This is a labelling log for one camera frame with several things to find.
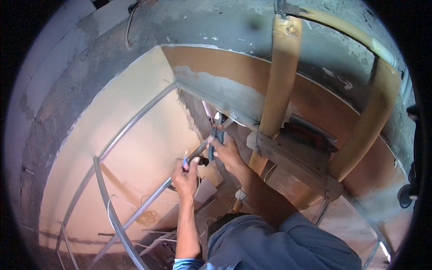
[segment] blue shirt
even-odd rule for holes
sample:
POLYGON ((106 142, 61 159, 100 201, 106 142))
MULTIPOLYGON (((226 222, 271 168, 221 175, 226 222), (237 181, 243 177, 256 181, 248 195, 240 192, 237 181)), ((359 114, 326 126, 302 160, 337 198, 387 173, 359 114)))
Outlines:
POLYGON ((341 239, 301 213, 278 230, 257 215, 239 216, 213 233, 207 263, 175 259, 173 270, 361 269, 359 256, 341 239))

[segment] metal pipe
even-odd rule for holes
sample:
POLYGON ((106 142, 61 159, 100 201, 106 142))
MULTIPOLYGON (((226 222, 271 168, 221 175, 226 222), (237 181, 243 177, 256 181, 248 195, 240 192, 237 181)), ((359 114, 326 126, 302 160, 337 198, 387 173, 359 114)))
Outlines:
POLYGON ((110 218, 111 224, 114 227, 115 232, 118 235, 121 243, 126 249, 127 254, 132 259, 133 263, 139 270, 150 270, 147 265, 144 263, 143 259, 140 257, 135 247, 132 245, 129 237, 126 235, 126 232, 123 229, 123 226, 120 223, 120 220, 115 213, 114 207, 112 204, 108 204, 110 197, 108 194, 107 187, 105 185, 105 181, 102 175, 101 166, 99 163, 99 158, 97 156, 93 157, 93 164, 95 166, 96 179, 98 180, 99 189, 101 191, 102 200, 104 201, 105 207, 108 209, 108 218, 110 218))
MULTIPOLYGON (((167 86, 162 92, 160 92, 156 97, 154 97, 149 103, 147 103, 120 131, 114 136, 114 138, 107 144, 107 146, 102 150, 100 156, 100 161, 104 161, 107 155, 114 149, 117 143, 126 135, 126 133, 131 130, 131 128, 138 123, 138 121, 152 109, 159 101, 161 101, 164 97, 166 97, 172 90, 174 90, 177 86, 175 83, 167 86)), ((75 194, 69 204, 69 207, 66 210, 66 213, 63 218, 64 226, 67 225, 70 215, 72 215, 73 209, 78 203, 81 194, 89 183, 90 179, 95 173, 95 167, 92 165, 90 169, 87 171, 86 175, 83 178, 83 181, 80 183, 78 189, 75 191, 75 194)), ((60 247, 60 234, 57 237, 56 250, 60 247)))
POLYGON ((61 268, 62 268, 63 270, 66 270, 66 268, 64 268, 63 260, 62 260, 61 257, 60 257, 60 252, 59 252, 58 250, 57 250, 57 257, 58 257, 58 260, 60 261, 61 268))
POLYGON ((73 265, 75 266, 76 270, 79 270, 79 267, 76 264, 75 257, 73 256, 72 249, 70 248, 69 239, 67 238, 63 222, 60 222, 60 226, 61 226, 61 232, 62 232, 63 237, 64 237, 64 243, 66 244, 66 248, 67 248, 67 251, 69 252, 70 258, 72 259, 73 265))
POLYGON ((374 255, 375 255, 375 253, 376 253, 377 250, 378 250, 379 243, 381 243, 380 240, 378 240, 378 241, 375 243, 375 246, 374 246, 374 248, 372 249, 372 251, 371 251, 371 253, 370 253, 368 259, 366 260, 365 264, 362 266, 362 270, 366 270, 366 268, 368 268, 368 266, 369 266, 369 264, 371 263, 371 261, 372 261, 374 255))
MULTIPOLYGON (((232 120, 227 119, 222 127, 224 129, 226 129, 227 127, 229 127, 231 124, 233 123, 232 120)), ((199 146, 198 148, 195 149, 195 151, 193 151, 188 157, 187 160, 191 161, 194 157, 199 156, 206 148, 207 145, 207 139, 205 139, 199 146)), ((166 179, 148 198, 147 200, 144 201, 144 203, 136 210, 136 212, 130 217, 128 218, 128 220, 123 224, 123 228, 127 229, 129 228, 130 225, 132 225, 132 223, 156 200, 157 197, 159 197, 160 194, 162 194, 162 192, 169 186, 171 185, 171 177, 169 177, 168 179, 166 179)), ((117 240, 118 235, 114 235, 111 240, 102 248, 102 250, 96 255, 96 257, 94 257, 94 259, 92 260, 92 262, 90 263, 89 267, 87 268, 87 270, 90 270, 95 263, 102 258, 102 256, 105 254, 105 252, 115 243, 115 241, 117 240)))

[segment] wooden beam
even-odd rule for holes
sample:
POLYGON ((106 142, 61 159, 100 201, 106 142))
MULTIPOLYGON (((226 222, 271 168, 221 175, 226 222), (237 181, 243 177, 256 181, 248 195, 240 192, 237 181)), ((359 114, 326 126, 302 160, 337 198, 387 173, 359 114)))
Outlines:
MULTIPOLYGON (((266 101, 260 122, 260 132, 274 138, 282 126, 291 98, 295 72, 299 61, 302 20, 293 16, 282 19, 275 14, 273 21, 273 52, 266 101)), ((249 167, 261 175, 267 158, 252 153, 249 167)), ((236 200, 233 211, 240 212, 242 204, 236 200)))
POLYGON ((263 157, 273 161, 305 183, 329 202, 336 200, 343 192, 343 185, 327 173, 330 153, 300 143, 287 135, 279 134, 275 140, 253 131, 246 145, 260 151, 263 157))

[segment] person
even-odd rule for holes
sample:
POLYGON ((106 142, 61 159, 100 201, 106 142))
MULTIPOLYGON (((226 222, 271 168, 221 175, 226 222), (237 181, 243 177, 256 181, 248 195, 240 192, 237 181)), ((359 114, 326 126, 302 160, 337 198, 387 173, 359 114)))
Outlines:
POLYGON ((208 143, 238 179, 257 215, 230 213, 210 225, 205 263, 194 219, 200 158, 184 169, 178 160, 171 176, 180 198, 173 270, 361 269, 360 258, 344 241, 311 223, 245 164, 226 132, 223 144, 212 137, 208 143))

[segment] wooden plank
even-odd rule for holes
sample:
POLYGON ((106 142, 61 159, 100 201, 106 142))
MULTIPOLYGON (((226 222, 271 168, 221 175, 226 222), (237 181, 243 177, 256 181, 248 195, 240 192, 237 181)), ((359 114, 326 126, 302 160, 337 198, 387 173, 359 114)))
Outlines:
POLYGON ((327 173, 330 153, 299 143, 283 134, 272 140, 256 131, 249 134, 246 145, 290 172, 330 202, 342 194, 343 185, 327 173))

